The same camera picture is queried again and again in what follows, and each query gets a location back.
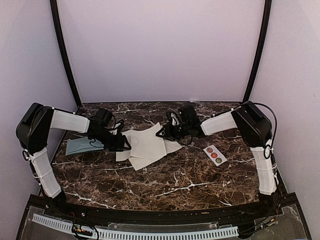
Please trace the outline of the cream letter paper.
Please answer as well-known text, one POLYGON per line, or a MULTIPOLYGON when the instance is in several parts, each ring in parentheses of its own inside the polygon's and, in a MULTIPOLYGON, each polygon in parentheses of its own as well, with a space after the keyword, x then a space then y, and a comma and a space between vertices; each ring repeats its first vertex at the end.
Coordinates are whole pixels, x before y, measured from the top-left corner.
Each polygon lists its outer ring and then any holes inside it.
POLYGON ((122 134, 126 136, 131 150, 116 152, 117 162, 125 161, 129 157, 153 159, 163 157, 167 154, 163 138, 157 137, 156 133, 162 128, 158 122, 154 126, 145 130, 128 130, 122 134))

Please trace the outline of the blue-grey envelope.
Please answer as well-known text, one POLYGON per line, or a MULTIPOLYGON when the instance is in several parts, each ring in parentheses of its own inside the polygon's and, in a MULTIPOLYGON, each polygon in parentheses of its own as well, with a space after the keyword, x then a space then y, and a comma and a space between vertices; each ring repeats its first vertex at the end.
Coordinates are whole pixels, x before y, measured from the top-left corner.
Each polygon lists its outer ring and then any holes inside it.
POLYGON ((87 137, 70 139, 67 141, 65 155, 75 155, 92 151, 100 151, 104 149, 104 145, 95 139, 87 137))

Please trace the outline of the white-sleeved robot arm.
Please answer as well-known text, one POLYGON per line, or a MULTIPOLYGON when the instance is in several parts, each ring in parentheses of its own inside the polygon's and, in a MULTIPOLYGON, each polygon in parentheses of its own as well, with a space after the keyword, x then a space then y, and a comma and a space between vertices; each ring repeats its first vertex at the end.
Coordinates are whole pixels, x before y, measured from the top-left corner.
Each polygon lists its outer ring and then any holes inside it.
POLYGON ((253 154, 258 180, 259 193, 271 196, 277 190, 277 164, 273 153, 273 141, 278 127, 259 109, 264 107, 275 117, 273 110, 265 104, 246 101, 230 110, 216 114, 201 122, 201 134, 215 133, 237 128, 244 143, 253 154))
POLYGON ((50 200, 64 200, 65 193, 58 183, 52 167, 52 157, 48 150, 51 132, 72 131, 86 133, 90 120, 74 112, 45 106, 34 102, 16 127, 16 137, 22 147, 24 160, 29 163, 32 176, 50 200))

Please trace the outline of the white-sleeved left robot arm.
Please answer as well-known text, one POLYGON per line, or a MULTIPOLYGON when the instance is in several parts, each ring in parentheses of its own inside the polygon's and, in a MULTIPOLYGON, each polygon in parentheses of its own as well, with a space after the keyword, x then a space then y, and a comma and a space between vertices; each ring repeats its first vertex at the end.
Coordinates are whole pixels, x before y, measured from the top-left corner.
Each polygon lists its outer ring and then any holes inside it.
POLYGON ((52 167, 52 157, 48 150, 51 132, 72 131, 86 133, 90 120, 74 112, 45 106, 34 102, 16 127, 16 137, 22 147, 24 160, 29 163, 32 176, 50 200, 64 200, 65 193, 58 183, 52 167))

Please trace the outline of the white-sleeved right robot arm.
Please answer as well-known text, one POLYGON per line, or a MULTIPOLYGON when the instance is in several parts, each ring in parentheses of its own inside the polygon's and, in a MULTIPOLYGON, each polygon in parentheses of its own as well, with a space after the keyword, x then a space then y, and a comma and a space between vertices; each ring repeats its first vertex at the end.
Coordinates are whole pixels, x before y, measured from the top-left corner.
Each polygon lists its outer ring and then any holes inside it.
POLYGON ((253 154, 258 180, 259 193, 271 196, 277 190, 277 164, 273 153, 273 141, 278 127, 259 109, 264 107, 275 117, 273 110, 265 104, 246 101, 230 110, 216 114, 201 122, 201 134, 215 133, 237 128, 244 143, 253 154))

